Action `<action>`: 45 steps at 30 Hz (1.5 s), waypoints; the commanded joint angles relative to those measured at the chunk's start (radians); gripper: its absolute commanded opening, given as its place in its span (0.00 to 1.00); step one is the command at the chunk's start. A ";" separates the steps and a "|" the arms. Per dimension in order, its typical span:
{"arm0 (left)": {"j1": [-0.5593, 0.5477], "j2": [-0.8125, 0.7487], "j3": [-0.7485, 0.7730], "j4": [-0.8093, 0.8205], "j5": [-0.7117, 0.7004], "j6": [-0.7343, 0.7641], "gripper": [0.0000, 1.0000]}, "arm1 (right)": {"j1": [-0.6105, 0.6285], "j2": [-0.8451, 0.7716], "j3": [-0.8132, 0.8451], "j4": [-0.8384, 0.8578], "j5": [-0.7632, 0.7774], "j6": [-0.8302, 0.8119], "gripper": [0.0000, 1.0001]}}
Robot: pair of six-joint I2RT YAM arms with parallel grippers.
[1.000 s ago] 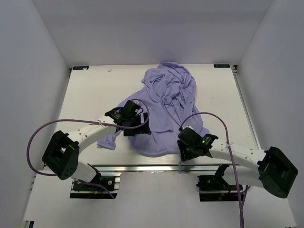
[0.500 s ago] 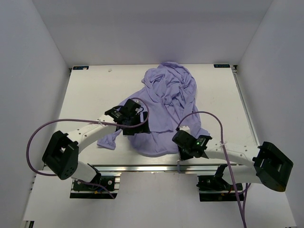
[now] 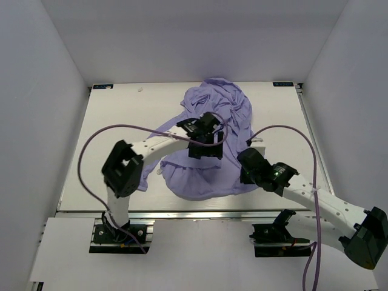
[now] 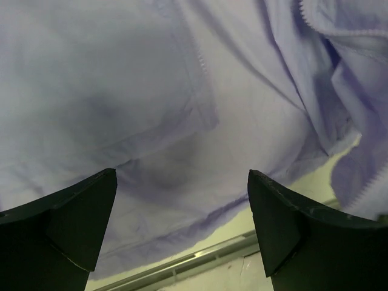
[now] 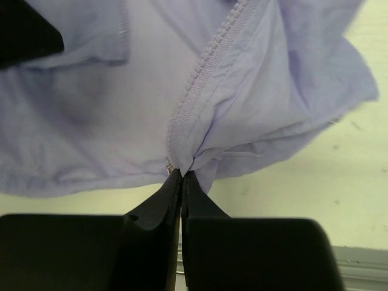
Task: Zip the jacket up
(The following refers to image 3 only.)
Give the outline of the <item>purple jacket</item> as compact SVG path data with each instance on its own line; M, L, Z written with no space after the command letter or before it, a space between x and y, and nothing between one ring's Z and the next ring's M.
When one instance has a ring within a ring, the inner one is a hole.
M216 112L227 123L228 137L222 147L222 159L191 158L187 149L175 152L143 168L139 190L147 190L147 177L155 167L161 169L166 186L183 199L201 201L255 190L255 185L240 182L241 165L237 160L253 135L252 105L243 91L224 78L205 79L201 85L186 91L181 105L183 112L160 125L158 130L165 132L179 121Z

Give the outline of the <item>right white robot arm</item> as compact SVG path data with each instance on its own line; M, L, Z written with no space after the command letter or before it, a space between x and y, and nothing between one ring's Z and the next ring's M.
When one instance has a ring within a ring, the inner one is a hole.
M254 147L239 153L237 160L243 182L297 202L315 213L314 218L282 210L269 229L272 238L282 242L295 238L321 241L364 269L376 267L387 247L385 211L378 207L367 210L325 190L317 190L296 169L283 162L270 164Z

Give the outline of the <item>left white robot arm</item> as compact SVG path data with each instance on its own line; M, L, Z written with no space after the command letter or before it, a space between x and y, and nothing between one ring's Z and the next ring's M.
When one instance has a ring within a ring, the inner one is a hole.
M126 239L130 195L138 189L145 166L185 149L190 158L221 159L222 144L227 137L223 132L225 127L225 120L215 112L185 119L164 132L133 126L155 135L133 144L118 141L102 167L108 193L109 209L105 214L110 223L108 236L116 242Z

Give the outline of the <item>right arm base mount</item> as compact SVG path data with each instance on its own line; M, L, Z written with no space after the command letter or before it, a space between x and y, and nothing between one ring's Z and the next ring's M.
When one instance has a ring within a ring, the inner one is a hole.
M253 224L253 233L249 236L254 245L256 258L308 257L312 252L308 239L292 236L286 226L290 218L296 215L293 210L283 210L271 224Z

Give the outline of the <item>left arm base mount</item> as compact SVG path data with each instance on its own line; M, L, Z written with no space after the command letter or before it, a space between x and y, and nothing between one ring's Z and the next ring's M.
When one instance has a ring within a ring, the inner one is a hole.
M127 232L115 230L115 234L101 221L96 220L92 230L89 253L145 255L150 248L153 225L130 223L124 226Z

